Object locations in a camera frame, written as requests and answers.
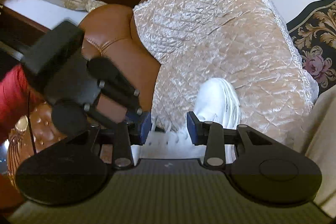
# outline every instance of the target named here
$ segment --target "brown leather chair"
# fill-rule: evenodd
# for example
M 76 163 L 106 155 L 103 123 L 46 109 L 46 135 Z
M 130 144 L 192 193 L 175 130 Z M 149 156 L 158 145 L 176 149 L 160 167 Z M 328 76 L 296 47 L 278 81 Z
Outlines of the brown leather chair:
M 90 12 L 80 27 L 85 31 L 83 56 L 88 59 L 94 56 L 110 58 L 140 91 L 139 100 L 143 110 L 150 111 L 160 64 L 142 45 L 132 9 L 117 4 L 104 5 Z M 122 121 L 126 113 L 122 106 L 103 96 L 97 108 L 116 122 Z M 31 125 L 37 152 L 65 138 L 53 126 L 51 109 L 46 103 L 31 113 Z M 12 130 L 8 149 L 8 173 L 14 185 L 17 167 L 33 155 L 29 131 L 27 128 L 21 131 Z

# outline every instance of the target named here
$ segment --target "silver bolt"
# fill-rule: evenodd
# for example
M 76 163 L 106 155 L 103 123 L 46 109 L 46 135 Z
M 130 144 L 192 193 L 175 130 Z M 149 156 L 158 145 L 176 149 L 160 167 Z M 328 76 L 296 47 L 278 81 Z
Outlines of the silver bolt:
M 207 160 L 207 163 L 211 166 L 221 166 L 224 163 L 224 161 L 220 158 L 209 158 Z
M 114 163 L 118 167 L 126 167 L 131 164 L 131 160 L 126 158 L 118 158 L 114 161 Z
M 142 114 L 142 108 L 139 107 L 138 110 L 136 111 L 136 113 L 137 113 L 138 115 L 141 115 L 141 114 Z
M 99 81 L 99 88 L 102 89 L 105 86 L 105 81 L 101 80 Z
M 88 112 L 90 110 L 90 104 L 85 104 L 84 105 L 84 111 Z

